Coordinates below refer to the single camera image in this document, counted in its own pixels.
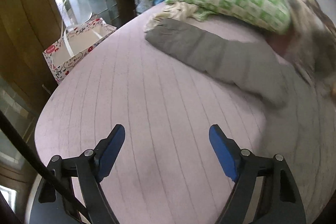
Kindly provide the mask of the grey-green padded winter jacket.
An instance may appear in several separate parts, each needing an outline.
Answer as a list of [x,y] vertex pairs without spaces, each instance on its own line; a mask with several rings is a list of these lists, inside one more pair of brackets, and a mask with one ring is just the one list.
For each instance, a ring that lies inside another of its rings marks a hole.
[[256,142],[256,153],[284,156],[306,220],[314,222],[335,191],[331,81],[309,84],[294,67],[279,62],[267,43],[226,40],[173,19],[163,20],[145,38],[182,63],[260,98],[266,124]]

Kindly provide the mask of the brown wooden door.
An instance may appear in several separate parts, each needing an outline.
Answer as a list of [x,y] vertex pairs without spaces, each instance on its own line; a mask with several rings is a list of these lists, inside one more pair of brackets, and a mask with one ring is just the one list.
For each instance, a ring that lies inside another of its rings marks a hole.
[[43,51],[61,25],[55,0],[1,0],[1,77],[36,112],[57,88]]

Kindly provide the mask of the white patterned paper gift bag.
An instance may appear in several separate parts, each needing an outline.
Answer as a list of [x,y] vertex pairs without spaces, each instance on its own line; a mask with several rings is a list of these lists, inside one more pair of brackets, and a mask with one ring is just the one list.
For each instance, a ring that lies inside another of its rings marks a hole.
[[103,18],[62,27],[60,38],[43,52],[55,81],[60,84],[86,55],[116,30]]

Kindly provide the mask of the beige brown leaf-pattern blanket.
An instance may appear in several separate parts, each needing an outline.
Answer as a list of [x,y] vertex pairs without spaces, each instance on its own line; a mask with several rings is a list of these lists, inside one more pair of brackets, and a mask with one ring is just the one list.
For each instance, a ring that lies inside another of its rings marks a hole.
[[284,58],[310,84],[321,82],[335,99],[335,25],[316,0],[284,0],[292,34]]

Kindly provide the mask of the cream cloth under pillow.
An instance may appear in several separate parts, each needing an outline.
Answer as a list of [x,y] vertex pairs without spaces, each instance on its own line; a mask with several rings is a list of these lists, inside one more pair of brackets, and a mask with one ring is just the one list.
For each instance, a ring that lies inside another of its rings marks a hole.
[[173,4],[165,5],[160,12],[153,14],[150,17],[144,27],[144,32],[147,33],[152,30],[164,19],[175,19],[185,22],[187,18],[192,17],[198,10],[199,6],[186,2],[175,2]]

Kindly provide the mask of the pink quilted bed sheet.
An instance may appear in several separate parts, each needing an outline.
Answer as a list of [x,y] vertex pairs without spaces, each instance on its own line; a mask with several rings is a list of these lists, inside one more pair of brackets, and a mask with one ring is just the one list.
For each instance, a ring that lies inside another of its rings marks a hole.
[[154,48],[156,5],[119,28],[69,73],[35,130],[40,159],[80,155],[115,125],[126,138],[103,191],[121,223],[214,223],[233,187],[209,141],[217,124],[261,156],[264,102]]

